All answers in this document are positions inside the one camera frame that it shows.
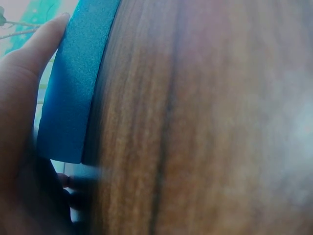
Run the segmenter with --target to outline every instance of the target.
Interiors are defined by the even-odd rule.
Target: brown wood
[[[94,229],[312,234],[312,71],[312,0],[123,0],[91,120]]]

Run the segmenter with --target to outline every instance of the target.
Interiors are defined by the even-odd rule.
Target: wood grain
[[[312,234],[312,26],[311,0],[123,0],[91,119],[98,232]]]

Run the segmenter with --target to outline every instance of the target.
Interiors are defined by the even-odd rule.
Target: window
[[[0,27],[0,57],[19,49],[32,35],[32,31],[63,12],[73,13],[78,0],[0,0],[0,16],[7,23]],[[45,91],[54,56],[48,63],[39,85],[34,126],[39,127]]]

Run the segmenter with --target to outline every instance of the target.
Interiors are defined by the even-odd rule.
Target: blue foam pad
[[[57,52],[37,138],[39,156],[80,163],[94,85],[120,0],[80,0]]]

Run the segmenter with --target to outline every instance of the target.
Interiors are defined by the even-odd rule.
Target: hand
[[[24,161],[29,155],[38,85],[68,20],[69,14],[63,14],[47,22],[21,49],[0,60],[0,234],[46,234],[21,199],[18,177],[32,175],[24,170]]]

